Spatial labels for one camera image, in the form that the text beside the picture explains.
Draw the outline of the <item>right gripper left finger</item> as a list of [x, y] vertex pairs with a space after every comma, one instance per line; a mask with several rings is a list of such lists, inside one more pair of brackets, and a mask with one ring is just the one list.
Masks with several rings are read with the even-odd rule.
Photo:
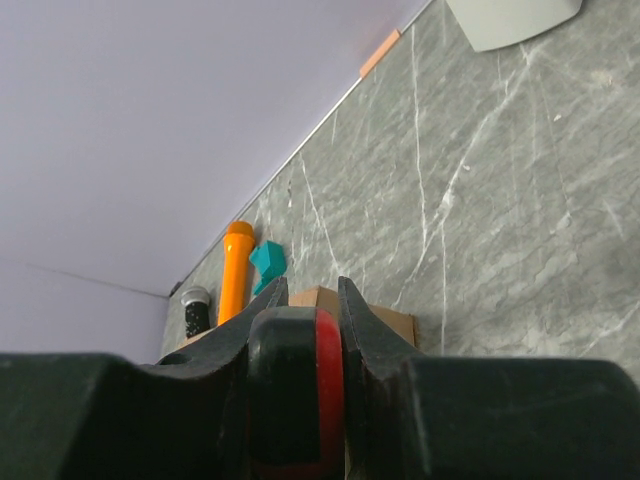
[[155, 365], [109, 354], [1, 358], [5, 479], [245, 479], [247, 341], [288, 301], [274, 280], [239, 315]]

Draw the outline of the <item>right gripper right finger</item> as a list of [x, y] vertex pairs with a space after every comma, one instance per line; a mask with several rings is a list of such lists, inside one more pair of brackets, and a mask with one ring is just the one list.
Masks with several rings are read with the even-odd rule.
[[352, 479], [635, 479], [639, 391], [606, 360], [420, 352], [338, 282]]

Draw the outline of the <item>brown cardboard express box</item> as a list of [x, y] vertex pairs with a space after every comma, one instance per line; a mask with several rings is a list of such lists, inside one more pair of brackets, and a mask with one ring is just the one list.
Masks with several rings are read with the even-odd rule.
[[[315, 306], [322, 308], [331, 313], [336, 319], [340, 316], [340, 304], [338, 294], [330, 289], [316, 286], [306, 291], [300, 292], [289, 297], [289, 304], [292, 306], [310, 307]], [[415, 320], [411, 315], [399, 313], [391, 309], [370, 305], [372, 312], [380, 318], [387, 326], [404, 338], [408, 343], [415, 346]], [[214, 327], [215, 318], [213, 317], [213, 310], [211, 309], [211, 302], [209, 307], [210, 316], [210, 329], [192, 337], [186, 338], [185, 325], [184, 325], [184, 339], [180, 340], [175, 347], [171, 347], [169, 352], [172, 353], [192, 342], [199, 340], [202, 336], [209, 333]]]

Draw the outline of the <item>red black utility knife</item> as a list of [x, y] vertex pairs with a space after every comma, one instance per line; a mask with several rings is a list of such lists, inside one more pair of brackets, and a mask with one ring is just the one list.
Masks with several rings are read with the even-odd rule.
[[345, 393], [340, 328], [318, 307], [262, 311], [248, 339], [248, 443], [259, 479], [340, 479]]

